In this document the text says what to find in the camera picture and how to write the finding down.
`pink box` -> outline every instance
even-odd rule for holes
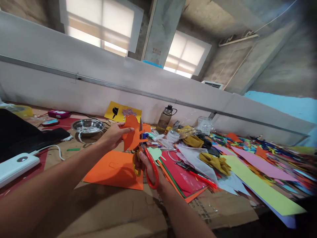
[[[48,115],[49,117],[64,119],[70,116],[70,112],[52,110],[52,111],[48,111]]]

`water bottle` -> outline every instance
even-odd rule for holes
[[[159,134],[163,134],[165,132],[166,127],[168,126],[169,121],[171,120],[171,117],[175,115],[176,112],[172,114],[173,110],[176,110],[177,112],[177,109],[172,108],[172,105],[168,105],[162,112],[158,120],[158,125],[156,126],[156,130]]]

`white partition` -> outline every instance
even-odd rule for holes
[[[192,79],[143,62],[123,58],[65,34],[0,12],[0,56],[23,60],[53,69],[80,74],[141,92],[182,101],[193,107],[175,104],[172,117],[193,125],[210,111],[241,116],[276,127],[307,134],[315,126],[240,95],[210,87]],[[142,119],[157,123],[170,102],[129,93],[0,61],[0,96],[4,100],[68,111],[104,115],[109,102],[142,110]],[[293,144],[302,135],[245,120],[217,115],[214,126],[223,132],[242,136],[260,134],[267,140]]]
[[[216,115],[212,120],[212,124],[216,131],[220,131],[223,133],[233,132],[242,137],[258,137],[259,135],[262,135],[262,138],[267,141],[272,141],[275,143],[286,145],[295,145],[296,143],[305,138],[301,135],[294,134],[291,132],[223,115]]]
[[[0,55],[222,110],[231,93],[0,12]]]
[[[42,107],[104,115],[110,101],[142,110],[142,120],[157,124],[170,102],[128,93],[98,84],[74,80],[0,61],[0,96],[4,100]],[[187,118],[193,125],[210,112],[172,104],[178,111],[170,124]]]
[[[234,93],[224,112],[308,134],[316,125]]]

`air conditioner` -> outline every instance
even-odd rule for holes
[[[215,82],[210,82],[210,81],[206,81],[206,80],[202,81],[202,83],[207,84],[207,85],[210,85],[210,86],[212,86],[212,87],[214,87],[214,88],[218,88],[218,89],[222,89],[222,87],[224,86],[223,84],[219,84],[219,83],[215,83]]]

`red scissor handle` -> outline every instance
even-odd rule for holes
[[[151,165],[152,165],[152,168],[153,168],[153,171],[154,171],[154,175],[155,175],[155,184],[153,185],[149,176],[148,176],[148,168],[146,168],[146,179],[148,181],[148,184],[150,186],[151,189],[157,189],[158,186],[159,186],[159,173],[158,173],[158,168],[156,167],[156,164],[151,156],[151,154],[149,153],[148,149],[143,146],[143,149],[144,149],[144,152],[145,152],[145,155],[147,156],[147,158],[149,159]]]
[[[192,175],[194,175],[197,179],[200,179],[201,181],[207,183],[209,186],[213,187],[214,189],[217,188],[217,185],[214,184],[212,181],[209,181],[208,179],[205,179],[204,177],[195,174],[193,171],[189,171],[189,172],[190,172]]]

